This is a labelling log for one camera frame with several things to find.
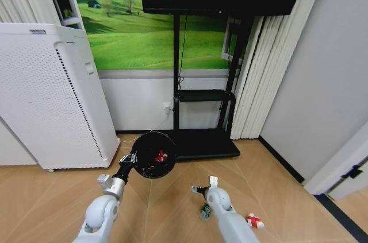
black tv stand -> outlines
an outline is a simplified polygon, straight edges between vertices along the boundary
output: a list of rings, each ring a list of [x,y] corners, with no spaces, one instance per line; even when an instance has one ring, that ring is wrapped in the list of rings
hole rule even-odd
[[[174,129],[170,137],[178,147],[177,160],[198,160],[218,157],[239,156],[240,152],[230,139],[235,109],[235,96],[232,87],[242,50],[246,47],[254,17],[241,19],[235,50],[226,89],[179,90],[179,31],[180,14],[174,14]],[[180,102],[222,101],[217,128],[179,129]],[[228,122],[224,129],[225,115],[230,102]]]

wall outlet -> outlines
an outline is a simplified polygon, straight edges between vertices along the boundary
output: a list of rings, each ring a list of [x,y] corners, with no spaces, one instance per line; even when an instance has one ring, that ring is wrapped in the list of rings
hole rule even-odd
[[[162,103],[162,109],[165,110],[165,113],[167,115],[170,114],[170,108],[171,108],[171,102],[163,102]]]
[[[170,108],[171,107],[171,102],[163,102],[162,103],[162,109],[166,109],[166,108]]]

black round lid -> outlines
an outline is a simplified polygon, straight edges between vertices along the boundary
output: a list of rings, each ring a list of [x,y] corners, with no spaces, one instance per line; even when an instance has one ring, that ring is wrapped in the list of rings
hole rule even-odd
[[[148,132],[133,144],[131,153],[137,156],[135,170],[143,177],[155,179],[168,174],[175,165],[176,146],[161,132]]]

white wall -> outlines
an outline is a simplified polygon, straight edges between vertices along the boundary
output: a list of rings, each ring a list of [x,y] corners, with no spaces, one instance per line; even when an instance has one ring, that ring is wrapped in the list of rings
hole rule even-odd
[[[224,89],[226,81],[227,78],[186,78],[182,89]],[[156,129],[165,118],[162,103],[173,105],[172,78],[101,79],[101,83],[116,130]],[[180,128],[215,128],[219,107],[220,102],[180,103]],[[159,129],[172,128],[171,112]]]
[[[316,0],[261,136],[306,180],[368,120],[368,0]]]
[[[0,165],[36,164],[0,118]]]

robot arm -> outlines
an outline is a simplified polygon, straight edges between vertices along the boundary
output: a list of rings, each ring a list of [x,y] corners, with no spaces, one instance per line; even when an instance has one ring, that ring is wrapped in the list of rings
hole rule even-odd
[[[192,186],[191,190],[207,200],[226,243],[259,243],[246,220],[233,208],[229,194],[217,187],[217,177],[210,176],[210,187]]]
[[[119,171],[113,175],[102,174],[97,182],[103,188],[103,196],[93,200],[86,211],[86,219],[73,243],[108,243],[113,223],[119,212],[120,200],[128,182],[130,170],[136,163],[136,155],[129,154],[120,161]]]

